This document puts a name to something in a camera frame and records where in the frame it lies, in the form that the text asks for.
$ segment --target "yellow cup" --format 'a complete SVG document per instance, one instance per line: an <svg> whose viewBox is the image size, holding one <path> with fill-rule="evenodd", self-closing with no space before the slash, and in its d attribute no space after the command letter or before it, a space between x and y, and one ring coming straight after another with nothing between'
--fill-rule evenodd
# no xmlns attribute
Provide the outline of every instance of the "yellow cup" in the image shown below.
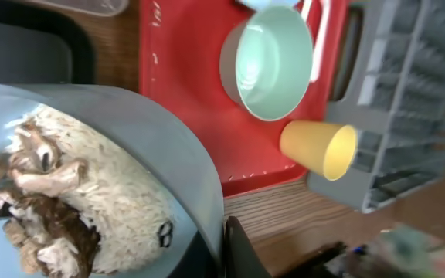
<svg viewBox="0 0 445 278"><path fill-rule="evenodd" d="M348 170L357 143L350 125L294 120L281 133L279 147L287 157L335 181Z"/></svg>

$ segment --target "clear plastic container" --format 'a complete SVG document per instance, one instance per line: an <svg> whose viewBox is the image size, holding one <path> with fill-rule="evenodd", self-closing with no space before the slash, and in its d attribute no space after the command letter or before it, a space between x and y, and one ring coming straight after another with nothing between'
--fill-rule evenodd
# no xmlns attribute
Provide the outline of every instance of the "clear plastic container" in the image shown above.
<svg viewBox="0 0 445 278"><path fill-rule="evenodd" d="M128 7L129 0L30 0L77 12L98 16L119 15Z"/></svg>

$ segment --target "wooden table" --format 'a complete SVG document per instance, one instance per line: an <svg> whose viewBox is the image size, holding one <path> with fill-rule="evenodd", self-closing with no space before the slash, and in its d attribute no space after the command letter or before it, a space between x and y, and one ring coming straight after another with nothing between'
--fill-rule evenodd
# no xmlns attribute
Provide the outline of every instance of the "wooden table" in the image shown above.
<svg viewBox="0 0 445 278"><path fill-rule="evenodd" d="M97 52L97 82L138 91L138 1L113 18L54 8L75 19L89 33ZM396 221L445 239L445 179L437 185L369 215L307 190L304 179L225 200L272 274L302 262L324 244L369 241Z"/></svg>

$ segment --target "gray basket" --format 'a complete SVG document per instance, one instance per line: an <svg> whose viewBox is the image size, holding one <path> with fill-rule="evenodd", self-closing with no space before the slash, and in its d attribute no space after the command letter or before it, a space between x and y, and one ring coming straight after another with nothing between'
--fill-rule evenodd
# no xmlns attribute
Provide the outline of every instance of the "gray basket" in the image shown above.
<svg viewBox="0 0 445 278"><path fill-rule="evenodd" d="M357 2L363 25L345 95L326 121L360 131L352 167L338 181L310 174L311 190L372 212L433 183L445 171L445 10L431 0Z"/></svg>

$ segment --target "light blue bowl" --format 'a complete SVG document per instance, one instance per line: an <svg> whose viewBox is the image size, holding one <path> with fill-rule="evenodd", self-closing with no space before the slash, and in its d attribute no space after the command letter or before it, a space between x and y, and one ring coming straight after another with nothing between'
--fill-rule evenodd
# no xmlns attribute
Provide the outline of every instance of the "light blue bowl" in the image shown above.
<svg viewBox="0 0 445 278"><path fill-rule="evenodd" d="M270 6L226 38L219 60L228 96L261 120L286 117L310 81L313 42L300 13Z"/></svg>
<svg viewBox="0 0 445 278"><path fill-rule="evenodd" d="M223 192L216 168L196 136L153 101L119 88L78 85L0 85L0 152L13 134L7 123L40 103L54 107L109 137L141 162L172 194L177 218L172 245L144 269L120 278L164 278L178 265L197 231L222 269ZM0 278L25 275L0 222Z"/></svg>

